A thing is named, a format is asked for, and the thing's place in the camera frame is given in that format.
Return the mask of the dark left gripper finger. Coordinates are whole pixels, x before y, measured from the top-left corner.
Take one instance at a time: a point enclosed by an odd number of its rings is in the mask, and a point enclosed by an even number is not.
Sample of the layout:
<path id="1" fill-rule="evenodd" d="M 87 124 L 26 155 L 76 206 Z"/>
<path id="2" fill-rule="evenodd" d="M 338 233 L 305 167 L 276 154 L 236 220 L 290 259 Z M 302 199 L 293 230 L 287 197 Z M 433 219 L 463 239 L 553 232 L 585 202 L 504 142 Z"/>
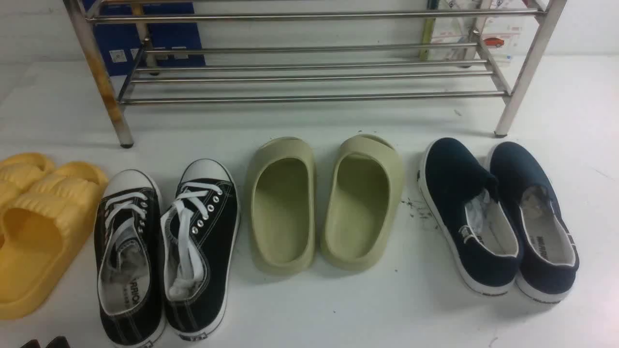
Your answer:
<path id="1" fill-rule="evenodd" d="M 32 339 L 25 342 L 21 348 L 41 348 L 41 346 L 37 339 Z"/>
<path id="2" fill-rule="evenodd" d="M 59 335 L 49 341 L 48 344 L 46 344 L 46 348 L 71 348 L 71 346 L 65 336 Z"/>

